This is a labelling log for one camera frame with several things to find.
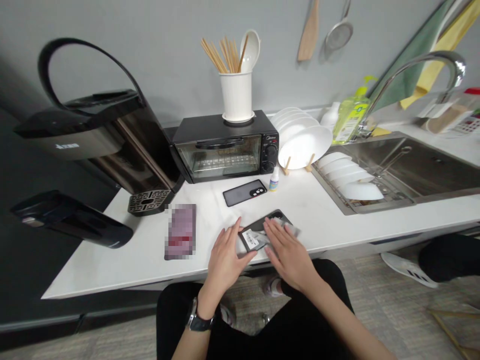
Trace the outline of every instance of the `toaster oven knob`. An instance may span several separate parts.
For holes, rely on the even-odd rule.
[[[265,154],[268,157],[274,156],[277,153],[277,147],[275,145],[269,145],[265,148]]]
[[[265,162],[261,167],[262,167],[263,171],[268,173],[268,172],[271,172],[274,169],[275,165],[274,165],[273,162],[269,161],[269,162]]]

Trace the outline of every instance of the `green towel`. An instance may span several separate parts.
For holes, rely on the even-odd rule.
[[[388,78],[401,66],[417,56],[430,52],[432,45],[437,40],[436,36],[439,27],[442,24],[442,20],[452,6],[453,2],[454,0],[445,0],[443,4],[441,4],[430,16],[426,23],[423,24],[421,29],[415,34],[413,39],[410,40],[408,45],[403,49],[394,63],[390,66],[386,74],[377,82],[376,87],[369,96],[371,100],[377,97],[382,89],[382,86],[387,82]],[[417,85],[417,81],[419,80],[420,74],[424,68],[424,64],[424,62],[421,62],[418,65],[412,66],[400,73],[383,93],[373,110],[379,110],[412,96],[415,86]]]

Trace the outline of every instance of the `toaster oven glass window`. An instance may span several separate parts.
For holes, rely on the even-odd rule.
[[[178,144],[176,148],[190,176],[196,179],[257,172],[261,135],[219,141]]]

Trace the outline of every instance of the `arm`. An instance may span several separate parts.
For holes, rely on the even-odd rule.
[[[222,229],[211,250],[208,275],[198,293],[196,310],[197,316],[204,320],[214,317],[215,309],[224,293],[235,284],[240,273],[257,254],[256,251],[252,251],[241,259],[237,257],[235,243],[238,232],[242,231],[241,220],[239,217],[235,225],[229,227],[227,231]],[[203,360],[207,357],[209,341],[210,330],[199,332],[185,327],[172,359]]]
[[[302,292],[330,323],[338,336],[358,359],[395,359],[395,356],[373,336],[317,273],[305,247],[285,226],[265,218],[265,232],[278,257],[266,253],[280,276]]]

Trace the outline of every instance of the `stainless steel sink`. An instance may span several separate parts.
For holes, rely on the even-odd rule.
[[[399,156],[402,149],[410,151]],[[315,163],[313,174],[345,215],[480,194],[480,168],[398,131],[332,146],[327,154],[333,152],[352,156],[353,161],[375,175],[373,182],[385,196],[383,200],[367,202],[345,199],[315,168]]]

